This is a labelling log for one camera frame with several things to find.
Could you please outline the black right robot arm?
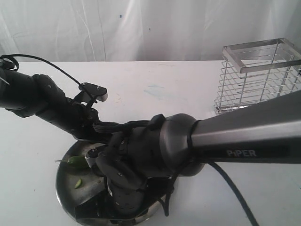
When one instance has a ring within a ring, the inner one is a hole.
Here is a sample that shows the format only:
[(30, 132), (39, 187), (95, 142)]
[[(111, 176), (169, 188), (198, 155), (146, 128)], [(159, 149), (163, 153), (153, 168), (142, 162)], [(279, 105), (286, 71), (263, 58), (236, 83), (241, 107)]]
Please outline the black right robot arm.
[(76, 206), (76, 219), (113, 223), (144, 215), (156, 202), (168, 212), (174, 183), (219, 162), (301, 162), (301, 93), (197, 120), (187, 114), (124, 124), (102, 122), (87, 105), (93, 141), (87, 160), (105, 190)]

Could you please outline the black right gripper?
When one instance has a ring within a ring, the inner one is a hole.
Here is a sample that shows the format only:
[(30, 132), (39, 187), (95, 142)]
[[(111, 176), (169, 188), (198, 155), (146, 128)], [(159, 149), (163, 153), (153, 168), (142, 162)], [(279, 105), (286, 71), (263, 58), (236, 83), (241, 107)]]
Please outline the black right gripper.
[(107, 189), (76, 206), (75, 218), (134, 219), (154, 204), (165, 206), (165, 180), (149, 178), (137, 190), (121, 187), (107, 179)]

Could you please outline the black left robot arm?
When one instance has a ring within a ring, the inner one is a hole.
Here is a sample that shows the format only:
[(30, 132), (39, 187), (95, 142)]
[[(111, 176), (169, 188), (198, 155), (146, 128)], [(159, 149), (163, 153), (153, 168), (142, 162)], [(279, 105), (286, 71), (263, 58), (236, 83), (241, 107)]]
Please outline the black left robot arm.
[(0, 106), (21, 118), (33, 115), (71, 134), (76, 140), (106, 144), (111, 134), (95, 131), (98, 112), (90, 106), (87, 93), (69, 98), (47, 75), (28, 76), (0, 70)]

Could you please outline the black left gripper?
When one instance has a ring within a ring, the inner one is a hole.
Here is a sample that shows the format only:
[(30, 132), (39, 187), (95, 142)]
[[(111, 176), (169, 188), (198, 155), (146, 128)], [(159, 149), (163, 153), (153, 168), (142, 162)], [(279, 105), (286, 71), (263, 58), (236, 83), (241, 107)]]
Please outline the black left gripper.
[(110, 134), (97, 133), (93, 123), (98, 120), (95, 112), (88, 114), (82, 104), (67, 98), (60, 103), (49, 103), (35, 114), (40, 119), (71, 134), (78, 141), (107, 144)]

